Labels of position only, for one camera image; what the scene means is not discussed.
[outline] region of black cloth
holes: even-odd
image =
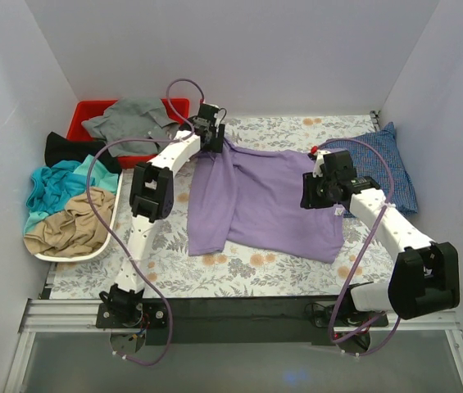
[[[60,161],[73,160],[84,162],[88,155],[96,155],[106,146],[105,142],[73,142],[57,133],[50,133],[45,143],[45,165],[51,167]],[[98,159],[112,174],[120,174],[122,167],[109,151],[105,151]]]

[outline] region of brown clothing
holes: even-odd
[[[99,187],[91,187],[91,198],[106,222],[111,221],[115,196]],[[64,210],[40,221],[24,235],[31,254],[72,257],[95,252],[106,241],[107,230],[94,215],[87,194],[72,197]]]

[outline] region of floral tablecloth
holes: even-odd
[[[348,138],[374,132],[368,115],[316,118],[242,118],[226,121],[226,135],[241,147],[256,150],[309,151],[328,138]],[[152,244],[143,263],[149,280],[166,297],[213,296],[299,296],[337,295],[362,242],[369,232],[358,219],[344,219],[345,243],[333,264],[307,260],[279,252],[260,250],[227,242],[222,253],[188,256],[186,229],[188,200],[195,160],[175,177],[175,206]],[[131,213],[129,190],[132,171],[124,173],[116,232],[129,240]],[[51,299],[96,299],[109,291],[125,255],[111,241],[107,256],[94,263],[59,264]],[[373,242],[353,282],[383,281],[389,278],[393,262]],[[145,296],[155,297],[152,291]]]

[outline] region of red plastic basket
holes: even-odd
[[[92,141],[91,135],[87,130],[82,127],[82,122],[84,120],[92,119],[93,117],[103,115],[103,112],[111,105],[113,105],[116,100],[110,101],[81,101],[76,106],[75,114],[73,115],[73,120],[70,122],[69,131],[67,133],[67,139],[75,142],[89,142]],[[183,123],[170,108],[169,103],[166,99],[163,99],[162,102],[166,107],[167,115],[174,121]],[[187,98],[171,98],[171,104],[175,109],[186,119],[189,116],[189,100]],[[124,169],[133,168],[136,164],[142,161],[149,161],[154,156],[121,156],[118,157],[118,162],[120,166]]]

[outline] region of gray floor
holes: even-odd
[[[373,342],[384,334],[373,333]],[[444,332],[397,332],[358,360],[308,344],[177,345],[154,368],[113,356],[107,334],[39,333],[25,385],[26,392],[463,391]]]

